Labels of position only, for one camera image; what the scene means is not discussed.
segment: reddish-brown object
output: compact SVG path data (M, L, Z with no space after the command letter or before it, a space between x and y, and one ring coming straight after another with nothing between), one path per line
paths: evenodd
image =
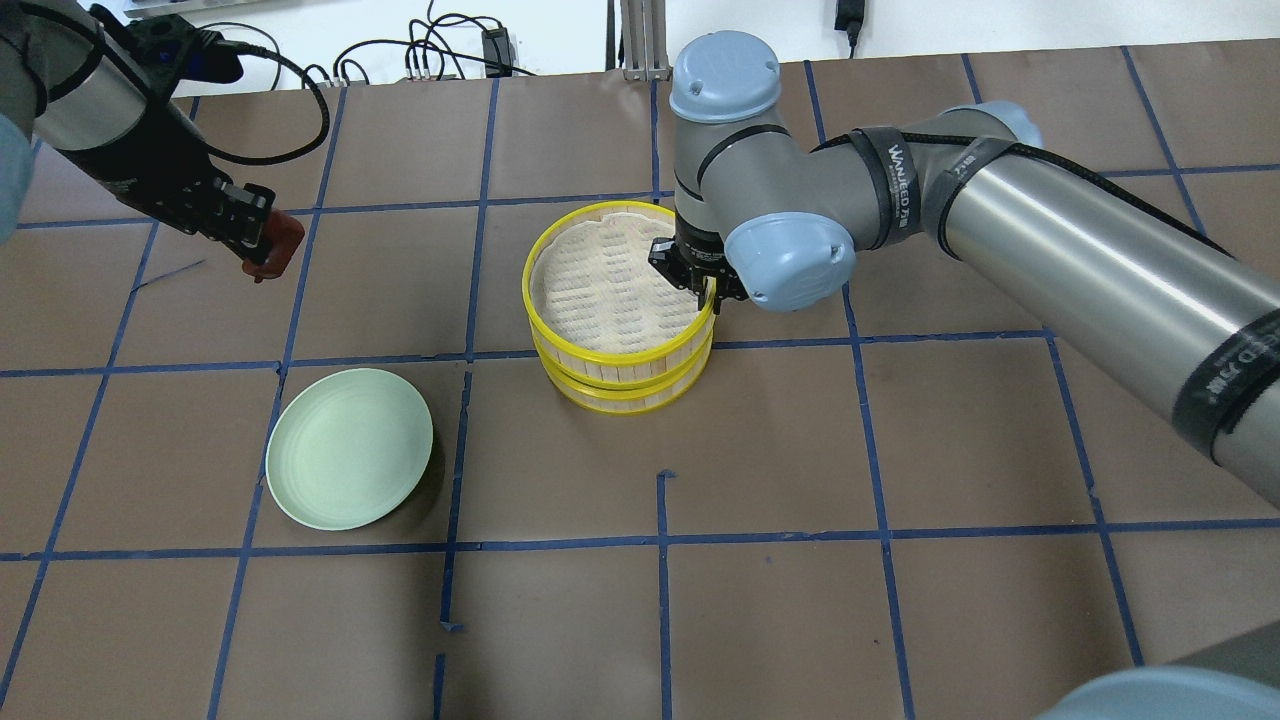
M246 275L252 275L255 283L271 281L284 274L293 252L302 245L306 231L302 223L292 215L285 215L279 210L271 210L262 225L262 238L271 241L271 251L266 255L266 263L255 265L248 260L241 264Z

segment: white floor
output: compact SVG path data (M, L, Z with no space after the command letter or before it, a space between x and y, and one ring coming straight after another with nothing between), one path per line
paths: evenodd
M79 0L88 5L91 0ZM101 0L122 18L131 0ZM436 0L435 14L462 12L502 19L517 42L520 65L539 73L604 69L607 0ZM1280 0L867 0L858 56L982 53L1048 47L1151 45L1198 40L1280 37ZM849 46L832 28L835 0L669 0L668 54L673 61L694 37L741 29L763 37L782 60L844 58ZM261 27L300 65L329 67L344 47L375 37L406 40L410 18L426 0L260 0L187 13L195 24L238 20ZM480 54L479 31L444 31L460 53ZM247 31L228 37L252 40ZM365 47L351 55L375 83L403 77L402 47ZM179 95L244 92L270 86L274 68L250 60L232 87L184 83ZM463 65L468 77L476 64ZM298 87L293 78L283 87Z

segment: white plate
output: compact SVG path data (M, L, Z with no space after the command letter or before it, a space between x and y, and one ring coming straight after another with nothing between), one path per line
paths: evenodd
M334 373L302 391L266 445L266 487L285 515L349 530L396 509L426 470L431 413L385 370Z

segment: stacked basket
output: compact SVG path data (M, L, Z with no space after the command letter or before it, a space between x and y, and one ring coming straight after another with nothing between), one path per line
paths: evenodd
M701 374L714 315L648 264L675 214L637 201L576 210L538 238L525 263L525 310L552 383L582 407L645 413Z

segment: brown tile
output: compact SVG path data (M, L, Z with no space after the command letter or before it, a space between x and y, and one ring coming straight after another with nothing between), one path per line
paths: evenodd
M1038 329L1041 322L952 260L933 240L916 234L899 245L861 252L850 300L863 336Z
M300 218L310 236L311 218ZM147 260L119 365L279 360L293 316L300 247L284 277L253 284L225 246L201 236L161 228Z
M0 562L0 652L13 647L40 562Z
M901 717L878 542L671 548L677 717Z
M0 552L45 548L101 380L0 379Z
M1208 236L1242 263L1280 279L1275 199L1280 172L1183 176Z
M538 360L485 361L467 446L463 539L652 534L663 469L672 533L876 527L847 347L716 351L628 418L570 404Z
M1039 340L863 348L895 528L1092 523Z
M827 137L865 126L909 126L973 102L959 55L859 58L813 64Z
M1059 342L1062 368L1107 520L1206 520L1280 515L1192 450L1083 355Z
M1280 163L1277 40L1134 47L1181 167Z
M294 357L466 350L474 208L344 213L315 227Z
M46 143L36 154L35 174L18 220L51 223L142 217Z
M813 119L809 81L803 63L782 64L782 96L778 111L791 137L804 151L818 145L818 126ZM671 111L671 83L658 83L658 173L662 190L676 188L676 115Z
M490 197L653 188L649 85L621 72L503 79Z
M973 55L983 100L1012 100L1044 147L1096 170L1167 168L1119 47Z
M218 716L430 717L443 569L442 555L255 557Z
M480 197L490 82L347 90L325 205Z
M662 715L658 551L467 552L443 717Z
M1169 213L1174 218L1192 224L1192 214L1187 210L1187 201L1178 191L1178 183L1172 176L1143 176L1134 178L1111 178L1111 182L1128 190L1129 192Z
M431 460L417 488L389 515L364 528L332 533L307 528L292 520L275 505L270 492L262 493L253 544L317 546L317 544L381 544L406 542L444 542L449 529L449 501L453 497L453 454L458 445L458 411L462 407L462 375L465 363L401 363L396 365L364 365L404 378L417 388L431 411L435 438ZM287 405L300 392L339 368L293 368L284 383Z
M1096 536L893 543L920 717L1032 717L1129 666Z
M54 562L5 717L204 717L234 559Z
M115 375L58 550L239 547L276 377Z
M1280 529L1112 533L1111 542L1151 665L1280 618Z
M330 118L338 114L337 90L325 91ZM211 95L200 101L196 124L210 145L239 155L279 155L300 147L320 129L320 111L306 90ZM275 191L275 208L297 210L314 208L324 174L333 131L320 147L302 158L278 165L246 167L216 160L243 186L250 182Z
M484 218L484 249L476 301L476 350L531 350L521 273L534 242L568 213L588 202L490 206Z
M836 292L795 313L769 313L754 302L726 301L716 318L716 340L799 340L849 337L845 296Z
M0 246L0 368L105 365L151 224L18 231Z

